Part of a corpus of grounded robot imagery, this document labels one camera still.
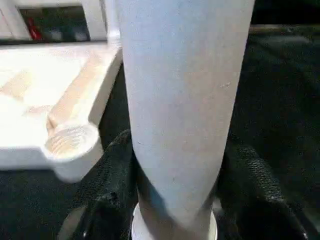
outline white plastic tray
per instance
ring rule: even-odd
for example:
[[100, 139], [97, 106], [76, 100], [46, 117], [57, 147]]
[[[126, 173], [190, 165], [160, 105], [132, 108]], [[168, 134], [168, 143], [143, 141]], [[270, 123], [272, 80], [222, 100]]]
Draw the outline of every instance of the white plastic tray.
[[82, 179], [103, 154], [97, 126], [121, 62], [106, 43], [0, 49], [0, 170]]

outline pipe base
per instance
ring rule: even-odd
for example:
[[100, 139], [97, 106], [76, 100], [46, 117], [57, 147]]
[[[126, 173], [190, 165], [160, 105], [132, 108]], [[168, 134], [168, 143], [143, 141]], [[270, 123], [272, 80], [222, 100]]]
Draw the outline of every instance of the pipe base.
[[[170, 236], [171, 238], [167, 238], [168, 240], [180, 240], [180, 236], [173, 234]], [[157, 239], [156, 237], [152, 236], [150, 233], [145, 221], [141, 215], [139, 204], [134, 209], [133, 212], [133, 221], [132, 221], [132, 228], [131, 228], [131, 239], [132, 240], [162, 240]], [[211, 212], [210, 216], [210, 224], [209, 224], [209, 231], [207, 240], [217, 240], [218, 239], [218, 230], [217, 230], [217, 222], [216, 218]]]

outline white cylindrical pipe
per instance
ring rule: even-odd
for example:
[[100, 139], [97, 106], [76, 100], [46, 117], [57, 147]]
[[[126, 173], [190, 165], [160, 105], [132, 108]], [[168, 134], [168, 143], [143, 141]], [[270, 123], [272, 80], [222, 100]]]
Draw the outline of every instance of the white cylindrical pipe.
[[208, 198], [221, 167], [253, 5], [118, 0], [142, 175], [136, 214], [144, 222], [135, 224], [135, 217], [132, 229], [140, 240], [214, 238]]

